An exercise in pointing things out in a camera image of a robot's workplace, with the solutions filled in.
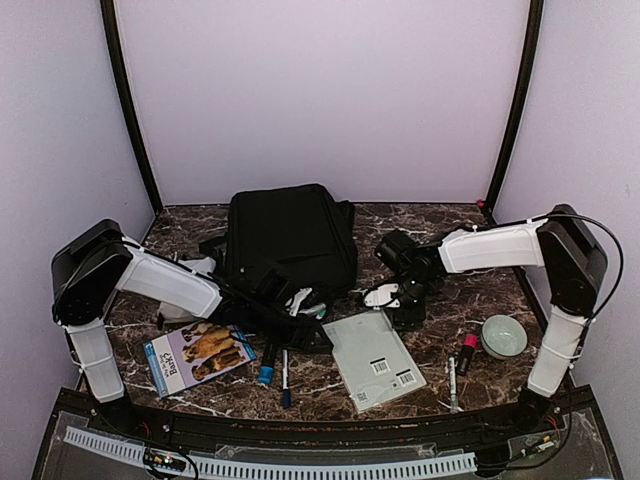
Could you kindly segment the grey notebook with barcodes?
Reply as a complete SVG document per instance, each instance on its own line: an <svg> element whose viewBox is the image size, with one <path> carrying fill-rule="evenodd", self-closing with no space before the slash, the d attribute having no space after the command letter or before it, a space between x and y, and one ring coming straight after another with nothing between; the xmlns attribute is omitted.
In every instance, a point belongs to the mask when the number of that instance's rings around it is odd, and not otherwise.
<svg viewBox="0 0 640 480"><path fill-rule="evenodd" d="M324 325L356 410L363 413L426 385L419 367L381 310Z"/></svg>

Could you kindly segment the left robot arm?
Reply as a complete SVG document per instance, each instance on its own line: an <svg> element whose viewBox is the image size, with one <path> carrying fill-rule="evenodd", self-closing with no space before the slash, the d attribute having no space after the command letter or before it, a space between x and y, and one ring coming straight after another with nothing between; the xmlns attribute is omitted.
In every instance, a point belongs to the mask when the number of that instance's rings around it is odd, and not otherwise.
<svg viewBox="0 0 640 480"><path fill-rule="evenodd" d="M130 292L178 307L200 319L221 307L245 306L256 314L256 331L283 347L329 354L333 344L322 325L306 315L289 315L247 289L235 287L176 260L158 255L124 235L117 222L104 219L58 251L51 261L52 317L71 344L101 417L120 436L141 427L140 412L124 398L104 317L118 292Z"/></svg>

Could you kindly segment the black student backpack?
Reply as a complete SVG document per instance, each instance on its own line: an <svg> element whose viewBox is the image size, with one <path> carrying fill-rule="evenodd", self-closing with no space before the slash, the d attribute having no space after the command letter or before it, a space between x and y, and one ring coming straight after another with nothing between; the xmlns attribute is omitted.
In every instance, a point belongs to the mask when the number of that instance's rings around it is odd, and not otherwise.
<svg viewBox="0 0 640 480"><path fill-rule="evenodd" d="M216 274L267 305L282 306L303 288L310 305L346 296L357 279L355 206L320 184L235 194L227 231L198 250Z"/></svg>

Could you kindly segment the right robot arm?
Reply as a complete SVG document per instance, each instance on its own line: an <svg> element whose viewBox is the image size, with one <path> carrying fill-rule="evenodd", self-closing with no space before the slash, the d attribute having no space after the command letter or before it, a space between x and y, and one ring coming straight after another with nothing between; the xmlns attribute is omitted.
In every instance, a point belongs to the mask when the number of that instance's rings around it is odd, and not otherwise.
<svg viewBox="0 0 640 480"><path fill-rule="evenodd" d="M594 228L606 234L617 250L619 269L614 282L619 284L625 255L618 237L603 223L578 214L568 204L558 204L534 218L461 225L423 244L402 230L386 234L374 255L393 275L370 288L363 303L394 310L393 323L404 327L423 321L427 297L448 275L503 267L544 269L550 314L526 383L527 391L534 395L510 413L511 426L530 434L547 420L549 405L544 398L556 394L565 374L580 358L589 328L612 298L600 294L608 257Z"/></svg>

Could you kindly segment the dog picture book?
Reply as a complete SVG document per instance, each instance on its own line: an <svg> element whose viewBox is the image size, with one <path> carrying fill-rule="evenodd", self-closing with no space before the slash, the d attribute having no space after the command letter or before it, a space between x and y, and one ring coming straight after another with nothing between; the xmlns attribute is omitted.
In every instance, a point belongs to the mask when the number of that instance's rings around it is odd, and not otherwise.
<svg viewBox="0 0 640 480"><path fill-rule="evenodd" d="M251 363L256 354L235 325L198 321L144 344L160 398L211 381Z"/></svg>

